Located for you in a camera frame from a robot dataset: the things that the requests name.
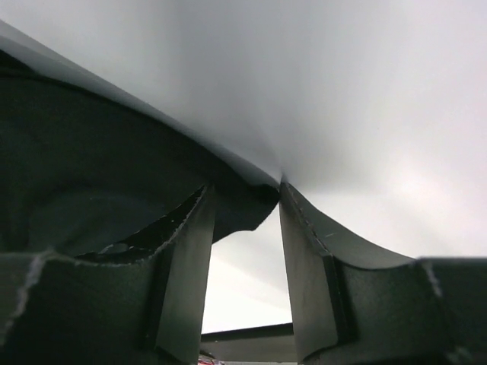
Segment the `black t shirt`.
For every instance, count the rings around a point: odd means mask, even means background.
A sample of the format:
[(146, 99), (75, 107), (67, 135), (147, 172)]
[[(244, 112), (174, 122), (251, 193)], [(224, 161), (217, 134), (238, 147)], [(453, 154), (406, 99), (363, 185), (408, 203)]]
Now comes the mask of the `black t shirt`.
[(1, 25), (1, 249), (70, 256), (121, 242), (202, 186), (214, 238), (256, 229), (275, 183), (244, 179), (127, 93)]

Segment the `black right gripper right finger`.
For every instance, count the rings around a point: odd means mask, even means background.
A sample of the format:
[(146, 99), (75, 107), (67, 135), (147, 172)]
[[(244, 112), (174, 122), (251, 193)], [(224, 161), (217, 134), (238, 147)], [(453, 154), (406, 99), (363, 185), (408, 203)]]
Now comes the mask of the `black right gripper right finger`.
[(299, 362), (484, 364), (486, 260), (382, 248), (283, 183), (279, 215)]

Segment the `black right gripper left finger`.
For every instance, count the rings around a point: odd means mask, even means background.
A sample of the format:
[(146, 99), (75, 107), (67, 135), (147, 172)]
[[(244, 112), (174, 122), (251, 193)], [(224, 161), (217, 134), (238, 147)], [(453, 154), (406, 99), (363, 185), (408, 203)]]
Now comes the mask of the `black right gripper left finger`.
[(3, 364), (194, 364), (215, 224), (203, 186), (114, 254), (1, 256)]

